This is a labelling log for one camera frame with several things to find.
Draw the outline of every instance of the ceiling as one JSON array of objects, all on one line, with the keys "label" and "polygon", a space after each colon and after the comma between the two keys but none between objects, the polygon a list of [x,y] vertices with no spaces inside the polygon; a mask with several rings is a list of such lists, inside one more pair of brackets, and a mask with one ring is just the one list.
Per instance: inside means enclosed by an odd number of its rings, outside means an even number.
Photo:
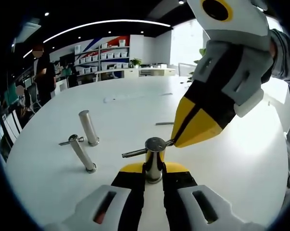
[{"label": "ceiling", "polygon": [[73,2],[57,0],[38,0],[18,5],[23,7],[23,14],[19,23],[19,31],[22,26],[30,21],[41,27],[33,33],[25,42],[16,43],[14,54],[9,64],[9,76],[19,76],[24,70],[33,64],[31,54],[23,58],[34,44],[70,29],[75,26],[113,19],[137,19],[169,24],[171,27],[152,25],[147,23],[105,23],[78,28],[64,33],[44,44],[49,52],[80,41],[108,36],[141,34],[156,37],[172,29],[179,23],[194,18],[193,12],[187,4],[180,5],[178,0],[76,0]]}]

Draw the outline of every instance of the white table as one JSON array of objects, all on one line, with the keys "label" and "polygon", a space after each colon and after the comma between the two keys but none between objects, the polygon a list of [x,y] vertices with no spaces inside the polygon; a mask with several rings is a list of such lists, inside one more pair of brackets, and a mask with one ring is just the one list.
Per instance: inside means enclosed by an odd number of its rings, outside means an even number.
[{"label": "white table", "polygon": [[[172,126],[155,123],[174,121],[186,80],[101,81],[67,89],[40,109],[20,134],[6,165],[15,192],[38,224],[66,219],[80,200],[100,185],[111,184],[122,166],[144,160],[123,159],[122,153],[143,148],[153,136],[168,140]],[[94,174],[84,171],[72,147],[58,145],[71,134],[84,135],[78,118],[84,109],[90,110],[100,137],[98,146],[85,146],[97,164]],[[183,149],[167,148],[165,159],[185,165],[198,184],[230,201],[233,212],[245,221],[268,225],[279,213],[286,190],[287,148],[275,108],[265,102],[244,118],[235,117],[215,138]],[[162,183],[146,185],[144,196],[139,230],[169,230]]]}]

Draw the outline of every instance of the white shelving unit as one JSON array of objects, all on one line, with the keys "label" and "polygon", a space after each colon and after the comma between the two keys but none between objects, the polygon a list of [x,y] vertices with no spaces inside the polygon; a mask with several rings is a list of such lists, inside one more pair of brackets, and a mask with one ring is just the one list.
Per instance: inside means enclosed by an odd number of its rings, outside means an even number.
[{"label": "white shelving unit", "polygon": [[[98,63],[98,71],[101,71],[101,62],[105,62],[105,61],[108,61],[108,60],[115,60],[115,59],[128,59],[128,61],[130,62],[130,57],[129,56],[127,56],[127,57],[119,57],[119,58],[111,58],[111,59],[101,59],[101,54],[102,54],[101,51],[113,50],[113,49],[124,49],[124,48],[128,49],[128,53],[129,53],[129,48],[130,47],[129,46],[124,46],[124,47],[107,47],[107,48],[99,47],[98,49],[94,49],[94,50],[91,50],[91,51],[85,51],[85,52],[81,52],[81,53],[75,54],[75,56],[78,56],[78,55],[82,55],[82,54],[87,54],[87,53],[98,51],[98,60],[97,61],[92,61],[92,62],[87,62],[87,63],[82,63],[82,64],[77,64],[77,65],[74,65],[74,66],[81,66],[81,65],[87,65],[87,64],[92,64],[92,63]],[[95,74],[95,72],[91,72],[91,73],[87,73],[87,74],[81,74],[81,75],[78,75],[78,77],[79,76],[86,76],[86,75],[93,75],[93,74]]]}]

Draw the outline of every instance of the ceiling light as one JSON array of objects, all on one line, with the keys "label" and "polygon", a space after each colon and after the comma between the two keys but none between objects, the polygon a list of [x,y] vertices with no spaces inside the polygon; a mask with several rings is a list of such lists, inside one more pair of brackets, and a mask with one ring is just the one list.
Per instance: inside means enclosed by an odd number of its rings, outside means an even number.
[{"label": "ceiling light", "polygon": [[257,8],[258,8],[258,9],[259,9],[261,12],[263,12],[263,11],[264,11],[263,9],[261,9],[261,8],[260,8],[260,7],[258,7],[258,6],[257,6]]},{"label": "ceiling light", "polygon": [[[70,29],[67,29],[63,32],[60,32],[46,40],[43,41],[43,43],[46,43],[48,41],[50,41],[51,39],[59,36],[59,35],[62,35],[64,33],[67,33],[69,31],[72,31],[72,30],[75,30],[75,29],[79,29],[79,28],[82,28],[82,27],[85,27],[85,26],[91,26],[91,25],[95,25],[95,24],[102,24],[102,23],[118,23],[118,22],[129,22],[129,23],[148,23],[148,24],[155,24],[155,25],[160,25],[160,26],[166,26],[166,27],[170,27],[170,25],[168,24],[164,24],[164,23],[158,23],[158,22],[152,22],[152,21],[146,21],[146,20],[137,20],[137,19],[113,19],[113,20],[105,20],[105,21],[99,21],[99,22],[93,22],[93,23],[87,23],[87,24],[83,24],[83,25],[80,25],[80,26],[76,26],[76,27],[73,27],[73,28],[70,28]],[[25,58],[26,56],[28,56],[33,50],[30,50],[28,53],[26,53],[23,58]]]}]

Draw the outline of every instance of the metal base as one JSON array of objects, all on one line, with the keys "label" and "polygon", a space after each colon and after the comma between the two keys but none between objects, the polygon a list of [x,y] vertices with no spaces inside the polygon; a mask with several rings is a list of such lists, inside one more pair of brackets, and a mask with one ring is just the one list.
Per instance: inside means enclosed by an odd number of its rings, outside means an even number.
[{"label": "metal base", "polygon": [[88,144],[89,144],[91,147],[94,147],[94,146],[97,146],[97,145],[99,144],[99,142],[100,142],[100,139],[99,139],[99,137],[98,137],[98,140],[97,140],[96,143],[90,143],[90,142],[88,141]]},{"label": "metal base", "polygon": [[87,173],[94,173],[96,170],[97,170],[97,166],[96,166],[95,163],[93,163],[93,169],[92,169],[92,170],[88,170],[88,169],[86,168]]},{"label": "metal base", "polygon": [[149,178],[148,176],[146,176],[146,181],[149,183],[149,184],[156,184],[156,183],[159,183],[161,180],[162,180],[162,172],[161,172],[161,175],[158,179],[151,179]]}]

